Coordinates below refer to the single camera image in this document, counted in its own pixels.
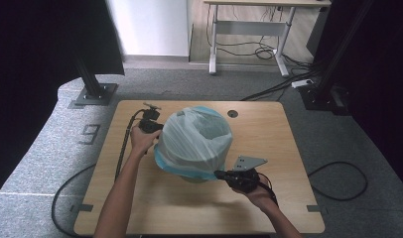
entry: wooden table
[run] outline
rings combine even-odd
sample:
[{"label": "wooden table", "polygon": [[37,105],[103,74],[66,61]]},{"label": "wooden table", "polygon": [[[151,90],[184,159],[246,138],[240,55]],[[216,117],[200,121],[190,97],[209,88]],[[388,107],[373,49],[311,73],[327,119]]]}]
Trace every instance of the wooden table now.
[{"label": "wooden table", "polygon": [[[112,119],[74,231],[91,235],[116,170],[130,117],[147,109],[144,101],[121,101]],[[321,233],[325,225],[282,105],[278,102],[148,101],[162,107],[158,122],[185,107],[206,106],[229,123],[233,142],[226,157],[231,169],[239,155],[267,159],[256,170],[273,183],[280,208],[302,233]],[[229,110],[238,115],[231,118]],[[126,156],[130,151],[127,146]],[[191,183],[161,170],[153,148],[142,159],[128,234],[261,234],[274,233],[266,215],[223,180]]]},{"label": "wooden table", "polygon": [[[208,71],[216,73],[216,35],[249,35],[249,36],[276,36],[282,37],[277,50],[273,51],[276,63],[281,70],[282,76],[289,76],[288,69],[282,60],[282,52],[285,47],[289,30],[292,26],[295,10],[297,7],[330,7],[330,0],[204,0],[204,3],[214,5],[211,27],[211,48]],[[286,22],[243,22],[218,20],[217,10],[219,5],[242,5],[242,6],[279,6],[291,7]]]}]

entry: plastic bag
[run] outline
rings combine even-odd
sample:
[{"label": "plastic bag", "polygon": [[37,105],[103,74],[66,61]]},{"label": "plastic bag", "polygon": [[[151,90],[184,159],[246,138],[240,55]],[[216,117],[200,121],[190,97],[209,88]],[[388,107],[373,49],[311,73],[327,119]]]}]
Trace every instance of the plastic bag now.
[{"label": "plastic bag", "polygon": [[232,143],[227,121],[216,111],[187,107],[171,115],[155,146],[155,160],[164,171],[194,179],[216,179]]}]

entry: person's left arm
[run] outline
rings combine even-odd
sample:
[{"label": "person's left arm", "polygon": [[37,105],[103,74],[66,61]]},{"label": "person's left arm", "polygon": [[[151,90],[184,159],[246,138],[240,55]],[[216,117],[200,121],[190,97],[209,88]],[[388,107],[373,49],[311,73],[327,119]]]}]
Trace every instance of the person's left arm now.
[{"label": "person's left arm", "polygon": [[154,139],[160,134],[161,131],[145,134],[138,127],[132,128],[131,144],[133,148],[114,186],[106,197],[94,237],[125,236],[140,161],[146,151],[153,145]]}]

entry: carpeted floor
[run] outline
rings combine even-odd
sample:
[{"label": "carpeted floor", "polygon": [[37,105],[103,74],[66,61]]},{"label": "carpeted floor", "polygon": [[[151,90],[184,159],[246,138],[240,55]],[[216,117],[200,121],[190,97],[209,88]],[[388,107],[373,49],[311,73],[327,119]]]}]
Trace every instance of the carpeted floor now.
[{"label": "carpeted floor", "polygon": [[[58,189],[73,175],[93,165],[103,145],[120,100],[234,101],[283,81],[279,72],[206,69],[128,68],[126,76],[99,75],[100,82],[118,83],[108,106],[69,109],[83,83],[76,79],[59,90],[59,102],[39,137],[0,190],[0,237],[68,237],[72,233],[92,169],[73,179],[52,202]],[[262,98],[275,100],[281,91]],[[299,93],[288,88],[281,97],[306,171],[330,162],[358,166],[369,182],[367,191],[351,201],[335,201],[316,193],[326,231],[307,237],[403,237],[403,183],[384,157],[349,116],[307,111]],[[86,125],[99,125],[97,137],[82,135]],[[360,191],[360,173],[345,165],[333,166],[312,177],[311,184],[336,197]]]}]

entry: black curtain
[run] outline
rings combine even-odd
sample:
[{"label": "black curtain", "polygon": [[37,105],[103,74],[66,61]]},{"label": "black curtain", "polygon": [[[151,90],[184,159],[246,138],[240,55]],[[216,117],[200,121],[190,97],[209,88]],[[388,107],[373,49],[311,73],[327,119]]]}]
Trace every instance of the black curtain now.
[{"label": "black curtain", "polygon": [[124,74],[104,0],[0,1],[0,187],[78,74]]},{"label": "black curtain", "polygon": [[403,181],[403,1],[334,1],[316,60],[332,60],[364,3],[370,8],[324,83],[348,89],[349,112]]}]

